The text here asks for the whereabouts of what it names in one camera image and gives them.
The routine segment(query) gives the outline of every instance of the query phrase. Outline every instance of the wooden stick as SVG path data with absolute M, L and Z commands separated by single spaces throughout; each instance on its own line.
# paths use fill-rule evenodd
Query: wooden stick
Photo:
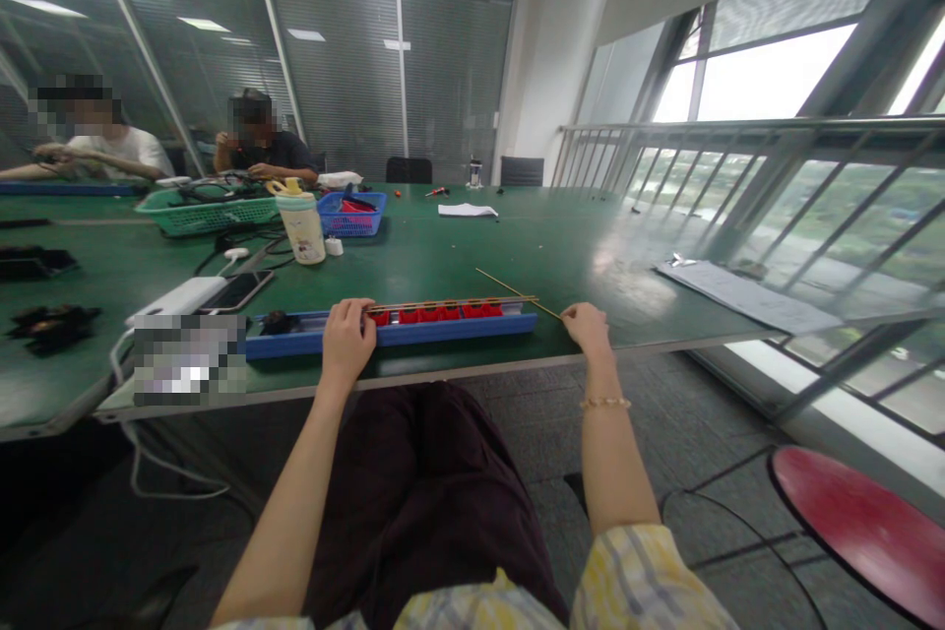
M 436 307 L 444 307 L 448 303 L 468 305 L 473 301 L 477 301 L 482 304 L 485 303 L 486 300 L 498 302 L 500 304 L 512 304 L 519 302 L 534 302 L 537 300 L 537 298 L 534 295 L 522 295 L 520 297 L 445 298 L 443 300 L 424 300 L 423 302 L 398 303 L 395 305 L 371 305 L 370 307 L 364 308 L 364 312 L 383 312 L 385 310 L 422 310 L 423 308 L 430 305 L 435 305 Z
M 489 275 L 486 271 L 484 271 L 483 269 L 476 269 L 476 270 L 479 271 L 479 272 L 480 272 L 481 274 L 483 274 L 484 276 L 486 276 L 488 279 L 492 279 L 493 281 L 496 281 L 496 282 L 497 282 L 499 285 L 501 285 L 502 287 L 508 288 L 509 290 L 511 290 L 512 292 L 514 292 L 516 295 L 522 295 L 521 293 L 519 293 L 517 290 L 515 290 L 515 289 L 514 289 L 513 287 L 511 287 L 510 285 L 506 285 L 505 283 L 499 281 L 497 278 L 495 278 L 495 277 L 493 277 L 493 276 L 490 276 L 490 275 Z M 536 303 L 536 302 L 534 302 L 534 301 L 532 302 L 532 305 L 534 305 L 536 308 L 540 308 L 540 309 L 544 310 L 548 315 L 551 315 L 552 317 L 556 317 L 558 320 L 561 320 L 561 316 L 560 316 L 560 315 L 558 315 L 557 313 L 551 312 L 551 311 L 548 310 L 544 305 L 539 305 L 538 303 Z

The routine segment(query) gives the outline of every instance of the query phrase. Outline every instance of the hand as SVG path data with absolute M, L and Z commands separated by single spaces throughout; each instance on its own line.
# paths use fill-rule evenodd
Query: hand
M 568 335 L 588 359 L 613 356 L 607 337 L 610 328 L 605 312 L 597 310 L 591 303 L 577 303 L 561 313 L 561 319 L 568 329 Z
M 32 153 L 37 158 L 53 159 L 56 162 L 69 162 L 73 157 L 70 148 L 61 143 L 46 143 L 37 147 Z
M 257 162 L 249 168 L 249 173 L 253 177 L 289 177 L 291 170 L 287 167 L 278 167 L 276 165 L 267 165 L 264 162 Z
M 235 150 L 237 143 L 235 140 L 230 140 L 229 133 L 217 133 L 217 147 Z
M 351 391 L 371 352 L 377 345 L 377 325 L 364 314 L 373 305 L 370 298 L 349 298 L 332 307 L 322 339 L 322 384 Z

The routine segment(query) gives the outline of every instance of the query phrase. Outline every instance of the gray carpet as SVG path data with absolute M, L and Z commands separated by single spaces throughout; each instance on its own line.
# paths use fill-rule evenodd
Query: gray carpet
M 770 443 L 787 442 L 731 391 L 683 354 L 620 365 L 644 461 L 658 496 L 692 485 Z M 562 476 L 580 470 L 584 371 L 580 366 L 465 379 L 505 436 L 541 520 L 555 579 L 568 601 L 580 580 L 591 531 Z M 272 485 L 308 410 L 308 402 L 201 414 L 253 473 Z M 224 499 L 142 500 L 128 487 L 130 460 L 103 477 L 70 512 L 68 524 L 0 591 L 0 627 L 65 628 L 121 613 L 163 573 L 196 563 L 166 630 L 206 627 L 250 534 L 250 522 Z M 710 487 L 765 535 L 798 526 L 767 480 L 761 461 Z M 695 563 L 756 541 L 708 502 L 676 497 L 666 522 L 683 558 Z M 791 561 L 817 557 L 800 538 L 784 544 Z M 910 628 L 834 562 L 801 566 L 798 575 L 829 627 Z M 803 594 L 767 551 L 700 572 L 743 628 L 816 627 Z

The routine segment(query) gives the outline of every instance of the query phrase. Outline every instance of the green basket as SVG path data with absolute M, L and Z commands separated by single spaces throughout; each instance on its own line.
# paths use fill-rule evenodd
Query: green basket
M 215 190 L 207 194 L 216 196 L 219 193 L 219 190 Z M 180 202 L 181 197 L 177 190 L 161 190 L 153 192 L 135 208 L 135 212 L 151 217 L 168 236 L 223 231 L 235 224 L 265 224 L 276 221 L 279 216 L 275 197 L 193 207 L 171 207 Z

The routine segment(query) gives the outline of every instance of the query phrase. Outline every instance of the green workbench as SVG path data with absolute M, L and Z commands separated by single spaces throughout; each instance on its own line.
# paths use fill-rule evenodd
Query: green workbench
M 672 251 L 701 255 L 706 224 L 665 211 L 636 214 L 629 202 L 578 189 L 495 188 L 452 197 L 425 198 L 429 187 L 383 185 L 389 195 L 377 236 L 346 239 L 345 254 L 314 267 L 291 264 L 246 308 L 255 315 L 328 309 L 345 297 L 379 303 L 502 296 L 507 293 L 479 267 L 559 312 L 589 300 L 608 314 L 618 351 L 667 351 L 754 340 L 770 330 L 712 300 L 657 276 L 654 263 Z M 395 190 L 403 193 L 394 196 Z M 488 204 L 499 218 L 450 219 L 438 204 Z M 95 336 L 47 358 L 24 350 L 22 341 L 0 340 L 4 372 L 0 435 L 5 438 L 61 432 L 101 402 L 109 372 L 107 354 L 125 330 L 124 319 L 189 278 L 210 253 L 211 236 L 162 237 L 137 220 L 133 198 L 3 197 L 4 219 L 51 217 L 53 225 L 4 233 L 8 243 L 68 248 L 78 271 L 51 281 L 3 283 L 0 320 L 39 304 L 100 307 Z M 266 242 L 247 244 L 260 249 Z M 269 257 L 265 268 L 285 256 Z M 224 263 L 213 262 L 212 274 Z M 466 376 L 578 360 L 561 323 L 538 311 L 530 335 L 379 349 L 359 386 L 371 388 L 425 379 Z M 320 371 L 318 356 L 254 362 L 248 403 L 311 396 Z M 95 413 L 115 420 L 192 410 L 136 409 L 129 389 L 104 401 Z
M 400 198 L 394 196 L 398 189 L 403 193 Z M 479 267 L 522 293 L 537 296 L 554 312 L 581 300 L 595 303 L 608 314 L 617 350 L 708 347 L 772 334 L 651 271 L 673 250 L 700 255 L 704 221 L 687 222 L 665 212 L 636 214 L 629 202 L 607 200 L 590 190 L 522 187 L 505 188 L 498 195 L 495 188 L 477 192 L 453 188 L 446 200 L 423 197 L 429 189 L 384 185 L 389 199 L 377 236 L 346 239 L 344 256 L 329 257 L 318 266 L 292 264 L 279 270 L 245 314 L 322 310 L 355 296 L 395 303 L 509 294 L 477 273 Z M 437 215 L 438 204 L 462 202 L 488 204 L 499 218 Z M 561 323 L 537 312 L 538 323 L 530 335 L 379 349 L 358 386 L 578 361 L 579 351 Z M 297 356 L 251 363 L 246 402 L 312 396 L 320 361 L 319 356 Z M 116 420 L 189 410 L 194 408 L 135 408 L 129 386 L 104 402 L 95 415 Z

